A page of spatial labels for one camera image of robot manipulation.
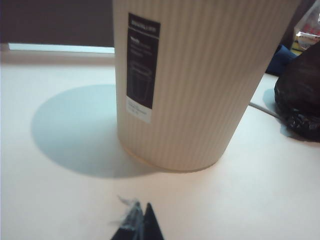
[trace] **black garbage bag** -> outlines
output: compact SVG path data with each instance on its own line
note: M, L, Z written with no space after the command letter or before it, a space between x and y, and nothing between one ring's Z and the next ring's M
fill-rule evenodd
M286 67L275 84L274 98L289 129L320 141L320 42Z

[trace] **beige cylinder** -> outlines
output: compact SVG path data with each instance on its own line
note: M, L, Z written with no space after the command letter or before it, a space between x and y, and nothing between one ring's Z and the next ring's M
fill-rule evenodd
M299 2L114 0L117 130L124 148L173 171L196 171L214 164ZM147 113L130 110L128 102L128 28L132 23L141 27L139 21L129 22L129 13L159 23L160 28L158 49L153 52L157 52L153 102ZM142 27L142 32L154 30ZM137 66L132 69L141 73Z

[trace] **white desk surface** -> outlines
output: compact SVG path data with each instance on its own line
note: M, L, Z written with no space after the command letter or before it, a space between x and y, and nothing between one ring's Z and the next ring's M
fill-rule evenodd
M320 239L319 143L249 106L215 165L161 172L121 148L114 82L112 55L1 53L3 240L110 239L117 195L151 202L167 240Z

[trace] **cylindrical container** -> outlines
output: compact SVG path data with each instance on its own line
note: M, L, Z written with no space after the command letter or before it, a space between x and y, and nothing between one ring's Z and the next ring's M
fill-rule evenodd
M214 164L299 2L114 0L124 148L173 171Z

